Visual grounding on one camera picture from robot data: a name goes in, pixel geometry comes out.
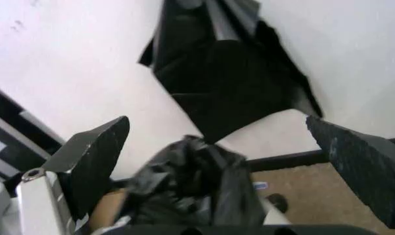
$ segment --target trash bag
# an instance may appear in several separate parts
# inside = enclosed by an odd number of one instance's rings
[[[245,158],[186,136],[129,181],[119,216],[130,224],[262,225],[264,209]]]
[[[165,0],[139,61],[209,143],[286,109],[322,117],[307,78],[258,10],[253,0]]]

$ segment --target brown carpet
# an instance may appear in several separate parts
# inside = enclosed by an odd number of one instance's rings
[[[287,218],[293,224],[349,224],[380,235],[395,235],[349,189],[331,164],[262,171],[254,181],[268,183],[262,196],[284,195],[289,203]]]

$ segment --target white wall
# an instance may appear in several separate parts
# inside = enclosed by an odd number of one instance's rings
[[[395,137],[395,0],[261,2],[326,119]],[[199,134],[136,63],[160,3],[0,0],[0,89],[66,140],[127,115],[132,130],[113,176],[130,176],[166,144]],[[318,148],[295,110],[221,142],[250,159]]]

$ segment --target metal screw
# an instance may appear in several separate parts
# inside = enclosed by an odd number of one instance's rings
[[[45,170],[43,168],[35,168],[27,171],[25,174],[22,176],[22,181],[23,182],[29,182],[31,180],[35,180],[37,178],[40,178],[42,176],[45,176]]]

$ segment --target black plastic sheet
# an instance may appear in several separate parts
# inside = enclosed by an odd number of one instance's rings
[[[186,136],[130,181],[120,218],[134,225],[261,225],[265,212],[245,158]]]
[[[322,116],[258,9],[253,0],[165,0],[140,59],[208,142],[286,109]]]

